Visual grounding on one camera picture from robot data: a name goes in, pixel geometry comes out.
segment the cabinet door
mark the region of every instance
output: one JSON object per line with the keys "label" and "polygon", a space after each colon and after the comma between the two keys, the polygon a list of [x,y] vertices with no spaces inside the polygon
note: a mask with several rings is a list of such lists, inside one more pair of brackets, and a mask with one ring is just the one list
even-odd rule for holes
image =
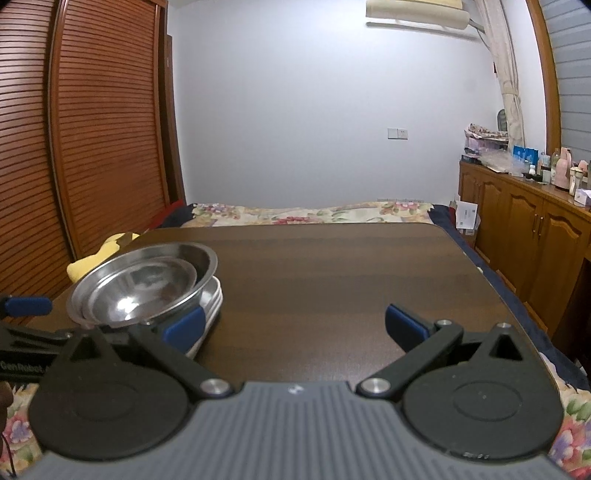
{"label": "cabinet door", "polygon": [[480,185],[478,174],[470,167],[460,167],[460,198],[463,202],[478,203]]}
{"label": "cabinet door", "polygon": [[62,292],[71,262],[47,152],[47,43],[53,0],[0,11],[0,292]]}
{"label": "cabinet door", "polygon": [[533,275],[524,295],[532,317],[551,336],[560,323],[589,243],[591,223],[546,201],[538,227]]}
{"label": "cabinet door", "polygon": [[141,233],[168,204],[161,7],[148,0],[60,5],[49,75],[51,144],[66,224],[82,257],[113,233]]}
{"label": "cabinet door", "polygon": [[478,212],[480,227],[476,236],[476,251],[488,263],[495,265],[498,255],[498,237],[502,233],[501,196],[504,183],[492,176],[483,176],[480,184]]}
{"label": "cabinet door", "polygon": [[509,186],[505,194],[503,227],[497,273],[519,295],[534,265],[538,248],[538,223],[543,199],[519,187]]}

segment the curtain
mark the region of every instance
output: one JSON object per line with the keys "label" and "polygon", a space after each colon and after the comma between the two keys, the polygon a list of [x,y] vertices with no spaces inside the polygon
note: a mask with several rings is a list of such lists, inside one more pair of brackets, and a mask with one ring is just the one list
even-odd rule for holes
{"label": "curtain", "polygon": [[501,0],[475,0],[489,47],[495,61],[496,73],[501,85],[503,104],[507,115],[507,130],[509,132],[509,151],[513,145],[525,146],[523,131],[523,116],[521,115],[521,100],[519,98],[519,83],[517,79],[517,64],[513,44],[509,35],[509,27]]}

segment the white plate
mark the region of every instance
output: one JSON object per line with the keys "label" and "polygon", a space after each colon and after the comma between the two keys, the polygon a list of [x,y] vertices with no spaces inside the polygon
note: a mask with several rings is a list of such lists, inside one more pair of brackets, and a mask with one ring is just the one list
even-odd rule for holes
{"label": "white plate", "polygon": [[209,330],[215,323],[217,316],[222,308],[222,301],[223,301],[223,294],[222,294],[222,287],[220,285],[220,281],[216,277],[212,277],[212,279],[205,285],[203,289],[203,294],[201,296],[201,306],[205,311],[205,331],[201,338],[195,342],[195,344],[189,349],[186,356],[189,358],[195,358],[195,355],[199,351],[203,341],[205,340]]}

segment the louvered wardrobe door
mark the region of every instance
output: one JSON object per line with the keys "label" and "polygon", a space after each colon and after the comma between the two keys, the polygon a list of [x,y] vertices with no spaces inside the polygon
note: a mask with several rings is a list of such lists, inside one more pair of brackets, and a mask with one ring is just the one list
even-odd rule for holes
{"label": "louvered wardrobe door", "polygon": [[50,70],[51,138],[78,256],[141,233],[168,203],[158,105],[161,7],[61,0]]}
{"label": "louvered wardrobe door", "polygon": [[47,41],[52,0],[0,11],[0,293],[54,297],[69,284],[69,247],[48,160]]}

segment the pink bottle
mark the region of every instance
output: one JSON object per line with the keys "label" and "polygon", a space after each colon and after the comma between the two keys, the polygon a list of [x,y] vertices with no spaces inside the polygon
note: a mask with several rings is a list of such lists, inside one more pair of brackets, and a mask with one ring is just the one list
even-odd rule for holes
{"label": "pink bottle", "polygon": [[573,166],[573,160],[570,151],[566,147],[560,149],[560,159],[556,164],[556,179],[554,185],[561,190],[568,190],[570,184],[570,167]]}

